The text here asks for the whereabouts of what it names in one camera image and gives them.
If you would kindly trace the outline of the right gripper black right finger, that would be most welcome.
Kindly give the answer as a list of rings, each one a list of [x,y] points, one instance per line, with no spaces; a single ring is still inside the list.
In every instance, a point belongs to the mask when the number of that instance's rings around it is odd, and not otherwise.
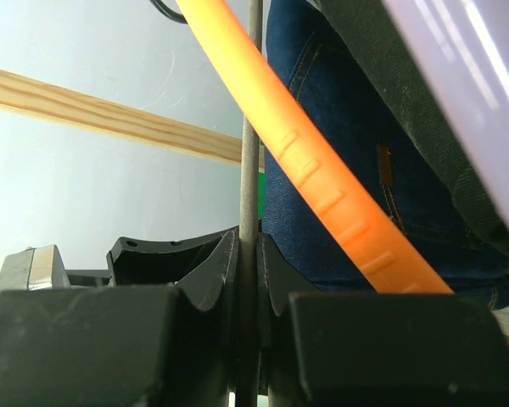
[[[272,406],[509,406],[509,346],[479,301],[323,292],[257,245],[259,390]]]

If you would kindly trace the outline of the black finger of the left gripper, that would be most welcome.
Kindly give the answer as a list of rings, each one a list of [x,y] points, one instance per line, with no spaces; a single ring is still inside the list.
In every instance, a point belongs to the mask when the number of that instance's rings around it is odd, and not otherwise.
[[[201,265],[234,226],[181,241],[145,241],[120,237],[106,256],[115,285],[154,285],[179,282]]]

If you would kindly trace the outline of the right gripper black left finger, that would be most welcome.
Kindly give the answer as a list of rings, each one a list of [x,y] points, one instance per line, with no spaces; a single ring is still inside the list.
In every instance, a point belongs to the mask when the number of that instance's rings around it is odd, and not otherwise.
[[[238,234],[179,282],[0,291],[0,406],[225,406],[234,385]]]

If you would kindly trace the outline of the grey plastic hanger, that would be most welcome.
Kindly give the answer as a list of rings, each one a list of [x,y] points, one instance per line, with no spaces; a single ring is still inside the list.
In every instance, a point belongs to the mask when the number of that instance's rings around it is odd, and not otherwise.
[[[240,182],[238,269],[238,369],[236,406],[256,406],[259,381],[256,243],[258,238],[258,175],[260,142],[243,119]]]

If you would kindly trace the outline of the orange plastic hanger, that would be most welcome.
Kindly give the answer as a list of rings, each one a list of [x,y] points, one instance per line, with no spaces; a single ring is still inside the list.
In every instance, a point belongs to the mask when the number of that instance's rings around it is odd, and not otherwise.
[[[370,284],[367,291],[345,292],[454,293],[486,304],[481,298],[455,292],[422,257],[292,96],[270,66],[266,48],[260,51],[255,46],[226,2],[181,1],[178,6],[261,138],[265,156],[276,160]]]

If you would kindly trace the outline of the blue denim trousers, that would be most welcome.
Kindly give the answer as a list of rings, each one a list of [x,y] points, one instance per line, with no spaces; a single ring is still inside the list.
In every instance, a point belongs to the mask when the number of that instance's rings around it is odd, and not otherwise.
[[[509,255],[467,226],[322,12],[306,1],[272,2],[266,51],[339,157],[445,282],[491,309],[509,306]],[[262,228],[285,260],[320,289],[369,290],[270,154],[265,167]]]

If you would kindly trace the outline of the black white-speckled trousers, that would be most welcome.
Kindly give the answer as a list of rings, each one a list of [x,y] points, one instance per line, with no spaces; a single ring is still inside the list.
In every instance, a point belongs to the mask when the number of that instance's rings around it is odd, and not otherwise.
[[[509,256],[509,231],[380,1],[320,1],[339,34],[474,234]]]

